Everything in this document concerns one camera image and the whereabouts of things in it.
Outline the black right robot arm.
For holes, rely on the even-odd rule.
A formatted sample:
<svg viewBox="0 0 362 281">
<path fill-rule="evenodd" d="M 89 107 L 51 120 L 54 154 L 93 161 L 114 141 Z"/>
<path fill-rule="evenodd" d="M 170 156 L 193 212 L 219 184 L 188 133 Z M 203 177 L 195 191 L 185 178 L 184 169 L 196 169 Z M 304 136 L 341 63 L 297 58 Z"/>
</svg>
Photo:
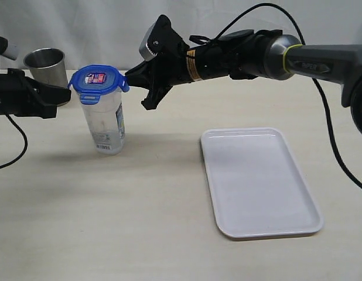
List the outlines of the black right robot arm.
<svg viewBox="0 0 362 281">
<path fill-rule="evenodd" d="M 287 80 L 294 75 L 341 86 L 341 104 L 362 133 L 362 44 L 306 45 L 281 30 L 239 30 L 216 39 L 192 35 L 190 47 L 161 15 L 145 34 L 142 63 L 125 73 L 130 86 L 148 90 L 142 101 L 156 109 L 181 84 L 230 77 Z"/>
</svg>

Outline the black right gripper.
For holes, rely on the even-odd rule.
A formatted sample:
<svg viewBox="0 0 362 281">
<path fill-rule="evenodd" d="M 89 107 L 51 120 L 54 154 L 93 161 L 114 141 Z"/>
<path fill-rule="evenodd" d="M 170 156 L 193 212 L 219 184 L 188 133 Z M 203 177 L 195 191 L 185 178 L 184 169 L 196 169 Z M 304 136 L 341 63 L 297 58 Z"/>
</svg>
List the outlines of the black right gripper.
<svg viewBox="0 0 362 281">
<path fill-rule="evenodd" d="M 155 110 L 174 85 L 192 83 L 187 69 L 186 53 L 190 46 L 172 28 L 170 19 L 160 15 L 148 38 L 148 47 L 155 58 L 139 63 L 125 72 L 130 86 L 150 88 L 141 101 L 146 110 Z"/>
</svg>

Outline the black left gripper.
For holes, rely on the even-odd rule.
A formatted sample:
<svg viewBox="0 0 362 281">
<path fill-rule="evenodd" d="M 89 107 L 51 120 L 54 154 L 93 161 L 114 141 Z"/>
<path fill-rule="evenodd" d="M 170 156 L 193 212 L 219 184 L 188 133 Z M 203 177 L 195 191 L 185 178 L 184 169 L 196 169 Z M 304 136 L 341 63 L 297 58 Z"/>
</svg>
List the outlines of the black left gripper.
<svg viewBox="0 0 362 281">
<path fill-rule="evenodd" d="M 0 58 L 8 44 L 8 39 L 0 36 Z M 36 94 L 51 105 L 37 107 Z M 70 99 L 71 90 L 68 88 L 38 82 L 26 76 L 21 69 L 9 68 L 7 73 L 0 73 L 0 115 L 7 113 L 16 117 L 55 118 L 55 105 L 65 105 Z"/>
</svg>

